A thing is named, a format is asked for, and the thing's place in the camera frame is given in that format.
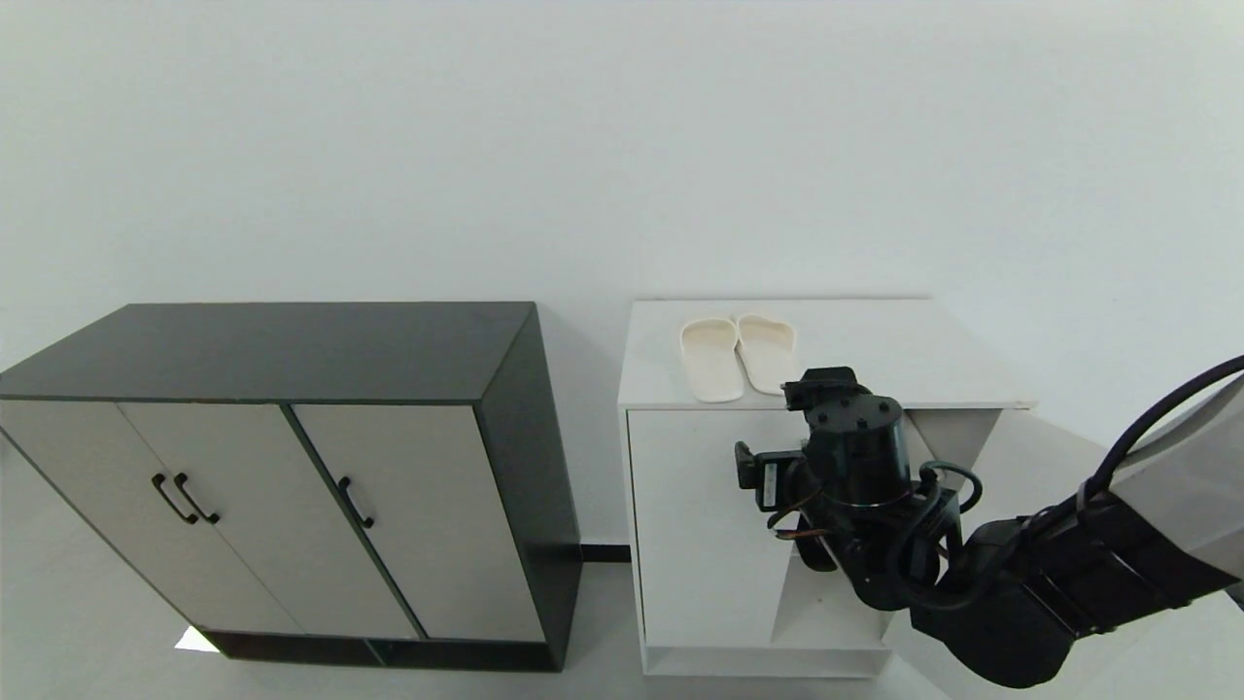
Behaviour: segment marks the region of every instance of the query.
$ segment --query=wire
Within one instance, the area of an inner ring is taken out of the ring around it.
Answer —
[[[929,463],[924,463],[923,465],[921,465],[922,470],[926,469],[926,467],[931,467],[931,469],[934,469],[934,470],[942,470],[942,471],[947,471],[947,472],[954,472],[954,474],[957,474],[957,475],[962,476],[963,479],[965,479],[965,480],[968,480],[968,481],[972,482],[972,497],[968,499],[967,501],[964,501],[963,505],[959,506],[959,512],[960,513],[967,513],[968,511],[970,511],[972,509],[974,509],[977,506],[977,504],[980,502],[980,496],[983,494],[984,486],[982,486],[979,476],[977,476],[977,475],[972,474],[970,471],[960,467],[959,465],[953,465],[950,463],[943,463],[942,460],[932,460]]]
[[[1127,426],[1127,430],[1118,436],[1115,445],[1111,446],[1108,453],[1106,453],[1106,456],[1102,459],[1097,471],[1088,477],[1087,481],[1085,481],[1085,500],[1092,499],[1093,496],[1110,489],[1110,482],[1115,476],[1115,471],[1123,464],[1136,444],[1140,443],[1140,440],[1144,438],[1144,434],[1157,425],[1158,421],[1178,409],[1188,399],[1192,399],[1214,384],[1242,372],[1244,372],[1244,356],[1232,358],[1225,363],[1209,368],[1208,371],[1179,385],[1174,392],[1163,397],[1157,404],[1149,407],[1149,410],[1141,414],[1141,417],[1132,421],[1132,425]],[[1028,528],[1028,537],[1036,537],[1041,535],[1055,525],[1071,517],[1075,512],[1076,496],[1070,496],[1057,506],[1046,509],[1044,515],[1037,513],[1034,516],[1034,521]]]
[[[912,584],[903,578],[898,569],[898,560],[907,548],[916,531],[919,528],[921,523],[937,509],[938,501],[942,496],[942,487],[937,484],[937,474],[932,467],[922,466],[921,482],[929,485],[929,495],[917,511],[916,516],[903,526],[898,536],[891,542],[889,548],[886,551],[886,578],[889,581],[891,587],[903,598],[908,604],[913,607],[924,608],[928,610],[958,610],[967,608],[968,606],[977,602],[980,596],[988,591],[998,574],[1001,573],[1003,567],[1010,561],[1011,555],[1019,547],[1019,538],[1013,537],[1005,545],[1003,545],[999,551],[989,560],[989,563],[980,571],[980,576],[977,581],[968,588],[968,591],[958,594],[942,593],[926,588],[924,591],[917,592],[912,588]]]

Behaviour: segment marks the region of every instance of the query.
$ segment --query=cabinet base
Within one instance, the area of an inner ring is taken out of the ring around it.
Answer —
[[[200,630],[229,659],[337,666],[470,671],[560,671],[547,644],[534,642],[407,642]]]

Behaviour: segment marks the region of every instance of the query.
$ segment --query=slipper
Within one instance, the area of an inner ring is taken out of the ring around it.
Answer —
[[[743,397],[743,373],[734,359],[739,328],[730,318],[699,318],[679,333],[683,369],[692,395],[704,404],[723,404]]]
[[[748,380],[761,394],[781,397],[781,385],[795,382],[795,328],[759,313],[738,318],[739,356],[748,369]]]

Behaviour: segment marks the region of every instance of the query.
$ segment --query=black handle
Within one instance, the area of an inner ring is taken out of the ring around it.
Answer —
[[[358,525],[363,526],[363,530],[371,530],[376,525],[376,518],[363,518],[358,515],[358,509],[355,507],[355,502],[350,500],[350,477],[343,476],[341,481],[337,482],[337,491],[341,492],[341,500],[346,502],[346,507],[350,509],[350,515],[353,516]]]
[[[211,513],[210,516],[204,513],[203,509],[200,509],[199,505],[194,502],[194,499],[190,499],[190,495],[185,492],[185,482],[188,481],[190,481],[190,477],[185,476],[185,472],[182,472],[175,477],[173,477],[173,486],[175,486],[177,490],[182,494],[182,496],[190,502],[190,507],[194,509],[194,512],[199,513],[199,516],[202,516],[203,520],[208,521],[211,525],[216,525],[218,522],[220,522],[220,516],[218,513]]]
[[[159,495],[164,499],[164,502],[168,504],[168,507],[173,509],[173,512],[177,513],[177,517],[182,518],[182,521],[185,525],[194,525],[199,522],[199,516],[195,516],[194,513],[190,513],[189,516],[183,516],[182,511],[179,511],[178,507],[173,505],[173,500],[168,497],[168,494],[164,494],[164,481],[165,481],[164,475],[156,475],[152,477],[152,486],[156,487],[156,491],[159,491]]]

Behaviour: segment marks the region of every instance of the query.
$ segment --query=baseboard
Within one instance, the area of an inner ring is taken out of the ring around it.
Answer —
[[[631,548],[626,545],[580,545],[585,562],[627,564],[631,562]]]

